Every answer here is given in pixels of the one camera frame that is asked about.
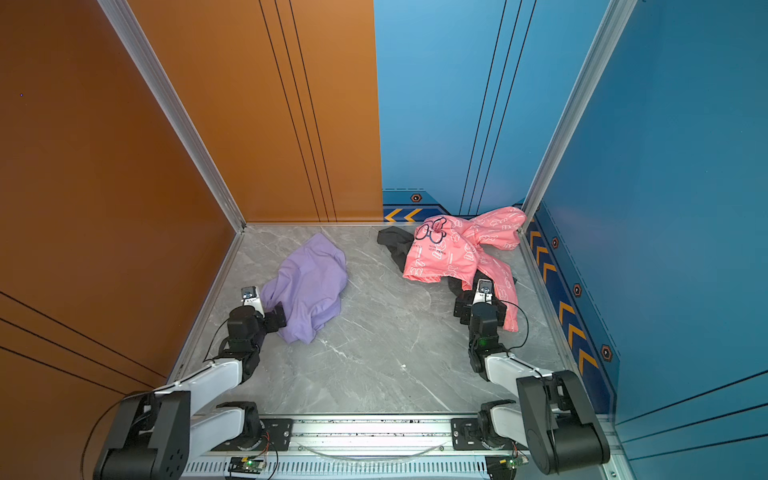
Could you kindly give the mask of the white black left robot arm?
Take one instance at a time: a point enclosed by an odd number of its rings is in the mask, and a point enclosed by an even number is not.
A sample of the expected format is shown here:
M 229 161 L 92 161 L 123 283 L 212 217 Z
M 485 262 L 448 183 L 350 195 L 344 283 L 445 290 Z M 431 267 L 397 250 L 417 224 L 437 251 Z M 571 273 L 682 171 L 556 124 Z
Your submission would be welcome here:
M 202 408 L 249 380 L 265 337 L 287 324 L 282 304 L 269 311 L 246 301 L 230 311 L 217 354 L 190 376 L 116 403 L 115 418 L 96 461 L 95 479 L 178 479 L 186 465 L 227 442 L 244 452 L 231 473 L 253 473 L 256 456 L 279 452 L 252 401 Z

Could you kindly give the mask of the purple cloth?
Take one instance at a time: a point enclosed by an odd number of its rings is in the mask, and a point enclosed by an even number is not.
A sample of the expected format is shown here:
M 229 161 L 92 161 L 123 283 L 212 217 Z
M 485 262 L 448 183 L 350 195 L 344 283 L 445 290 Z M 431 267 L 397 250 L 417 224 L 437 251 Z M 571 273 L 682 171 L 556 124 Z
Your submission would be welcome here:
M 262 305 L 268 311 L 283 307 L 286 326 L 278 334 L 285 342 L 309 344 L 340 314 L 347 283 L 344 253 L 318 233 L 281 263 L 277 276 L 261 289 Z

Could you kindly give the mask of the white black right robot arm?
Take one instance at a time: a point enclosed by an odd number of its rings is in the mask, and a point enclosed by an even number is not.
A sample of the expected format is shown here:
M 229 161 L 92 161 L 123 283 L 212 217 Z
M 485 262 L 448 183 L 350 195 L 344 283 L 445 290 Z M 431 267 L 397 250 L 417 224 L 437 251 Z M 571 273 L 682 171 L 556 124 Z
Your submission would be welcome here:
M 527 462 L 544 475 L 607 464 L 609 441 L 580 377 L 537 367 L 502 344 L 504 315 L 520 310 L 498 298 L 488 278 L 456 298 L 454 314 L 468 328 L 472 370 L 510 397 L 482 404 L 473 419 L 452 420 L 454 449 L 495 452 L 488 466 L 493 478 L 511 479 Z

